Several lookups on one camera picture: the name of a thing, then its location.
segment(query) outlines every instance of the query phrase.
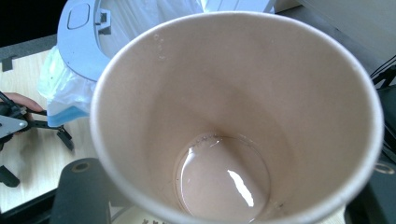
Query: cup bottom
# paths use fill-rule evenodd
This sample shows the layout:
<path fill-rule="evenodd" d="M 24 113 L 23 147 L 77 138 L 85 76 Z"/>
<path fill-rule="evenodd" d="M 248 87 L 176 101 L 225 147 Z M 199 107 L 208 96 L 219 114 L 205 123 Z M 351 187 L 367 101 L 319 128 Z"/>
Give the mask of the cup bottom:
<path fill-rule="evenodd" d="M 246 138 L 201 134 L 183 150 L 177 197 L 195 217 L 250 222 L 269 200 L 270 177 Z"/>

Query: cup rim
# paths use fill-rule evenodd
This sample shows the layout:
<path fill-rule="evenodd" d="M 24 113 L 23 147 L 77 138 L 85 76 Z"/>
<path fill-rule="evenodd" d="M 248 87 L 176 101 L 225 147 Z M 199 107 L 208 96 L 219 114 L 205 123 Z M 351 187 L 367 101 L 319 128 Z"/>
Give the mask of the cup rim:
<path fill-rule="evenodd" d="M 91 124 L 91 132 L 92 132 L 92 140 L 98 154 L 98 158 L 100 162 L 103 164 L 107 174 L 110 176 L 112 181 L 116 183 L 119 189 L 125 194 L 125 196 L 133 201 L 139 207 L 149 211 L 156 217 L 160 217 L 164 220 L 170 221 L 171 223 L 232 223 L 230 221 L 215 221 L 215 220 L 206 220 L 200 217 L 192 217 L 187 214 L 183 214 L 180 211 L 169 208 L 162 203 L 157 203 L 155 200 L 152 200 L 147 195 L 143 194 L 141 191 L 136 189 L 134 186 L 130 186 L 129 182 L 118 173 L 116 169 L 116 165 L 114 161 L 110 159 L 109 151 L 106 150 L 103 146 L 105 145 L 103 142 L 103 138 L 101 137 L 101 130 L 98 126 L 98 113 L 100 111 L 100 90 L 106 87 L 106 80 L 111 74 L 112 67 L 115 63 L 122 58 L 122 56 L 130 49 L 133 45 L 138 43 L 141 39 L 145 38 L 148 35 L 153 35 L 158 29 L 162 29 L 166 26 L 173 25 L 180 21 L 188 21 L 188 20 L 197 20 L 200 18 L 206 17 L 229 17 L 229 16 L 249 16 L 256 17 L 258 19 L 267 19 L 273 21 L 281 21 L 285 23 L 292 23 L 298 26 L 300 29 L 305 30 L 306 32 L 311 33 L 312 35 L 317 35 L 318 38 L 322 38 L 325 42 L 331 46 L 333 46 L 336 50 L 340 51 L 349 64 L 353 64 L 354 70 L 356 74 L 361 74 L 361 85 L 365 89 L 365 93 L 367 96 L 367 100 L 369 101 L 369 105 L 371 105 L 371 115 L 372 119 L 369 120 L 370 127 L 372 130 L 370 131 L 370 139 L 368 140 L 368 146 L 366 147 L 366 153 L 364 159 L 361 161 L 360 165 L 356 168 L 356 170 L 352 174 L 352 178 L 348 179 L 344 183 L 343 186 L 340 186 L 339 189 L 336 189 L 332 195 L 329 195 L 326 199 L 324 199 L 321 203 L 316 204 L 315 207 L 311 207 L 303 212 L 297 213 L 295 215 L 289 217 L 280 217 L 273 220 L 264 220 L 263 222 L 259 220 L 255 220 L 255 223 L 270 223 L 270 224 L 286 224 L 286 223 L 311 223 L 315 221 L 319 221 L 331 213 L 335 212 L 340 207 L 346 205 L 346 203 L 350 202 L 358 193 L 362 190 L 364 185 L 369 180 L 373 172 L 373 168 L 375 162 L 380 153 L 380 146 L 382 145 L 382 137 L 383 137 L 383 114 L 382 107 L 379 102 L 379 98 L 375 92 L 374 85 L 372 84 L 369 76 L 367 75 L 365 69 L 361 66 L 360 62 L 353 56 L 345 47 L 343 47 L 340 43 L 324 34 L 320 30 L 307 25 L 301 21 L 297 21 L 295 19 L 286 18 L 279 15 L 274 14 L 266 14 L 260 12 L 241 12 L 241 11 L 227 11 L 227 12 L 211 12 L 211 13 L 202 13 L 202 14 L 194 14 L 190 16 L 186 16 L 183 18 L 178 18 L 172 21 L 168 21 L 162 23 L 150 30 L 146 31 L 142 35 L 138 36 L 136 39 L 132 40 L 128 43 L 124 48 L 122 48 L 110 61 L 105 71 L 101 75 L 98 80 L 96 91 L 92 97 L 92 114 L 90 116 L 90 124 Z"/>

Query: paper cup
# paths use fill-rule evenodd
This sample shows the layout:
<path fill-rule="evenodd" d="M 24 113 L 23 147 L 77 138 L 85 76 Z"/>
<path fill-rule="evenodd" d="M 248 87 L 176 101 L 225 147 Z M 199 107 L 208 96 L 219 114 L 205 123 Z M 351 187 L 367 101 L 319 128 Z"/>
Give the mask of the paper cup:
<path fill-rule="evenodd" d="M 125 196 L 169 223 L 310 223 L 364 186 L 383 123 L 340 44 L 284 17 L 221 12 L 123 48 L 98 81 L 91 127 Z"/>

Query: liquid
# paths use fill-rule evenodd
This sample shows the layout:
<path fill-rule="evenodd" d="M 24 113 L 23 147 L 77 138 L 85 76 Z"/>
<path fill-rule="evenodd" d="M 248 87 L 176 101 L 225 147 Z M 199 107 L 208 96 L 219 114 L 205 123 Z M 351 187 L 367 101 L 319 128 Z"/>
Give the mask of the liquid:
<path fill-rule="evenodd" d="M 249 223 L 268 203 L 270 180 L 254 144 L 200 135 L 177 167 L 177 196 L 196 217 Z"/>

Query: desk surface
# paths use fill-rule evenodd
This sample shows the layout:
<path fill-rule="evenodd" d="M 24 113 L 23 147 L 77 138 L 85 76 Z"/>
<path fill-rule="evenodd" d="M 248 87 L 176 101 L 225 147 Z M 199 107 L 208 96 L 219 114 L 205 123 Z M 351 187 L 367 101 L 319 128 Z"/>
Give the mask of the desk surface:
<path fill-rule="evenodd" d="M 46 99 L 37 92 L 36 86 L 47 54 L 48 51 L 44 51 L 14 60 L 13 70 L 0 72 L 0 90 L 28 96 L 45 108 Z M 16 188 L 0 184 L 2 212 L 55 189 L 62 169 L 71 161 L 96 157 L 88 119 L 77 119 L 64 127 L 73 137 L 74 151 L 70 151 L 53 130 L 32 129 L 14 136 L 4 145 L 0 165 L 5 165 L 21 183 Z M 345 223 L 343 214 L 344 208 L 341 208 L 320 224 Z"/>

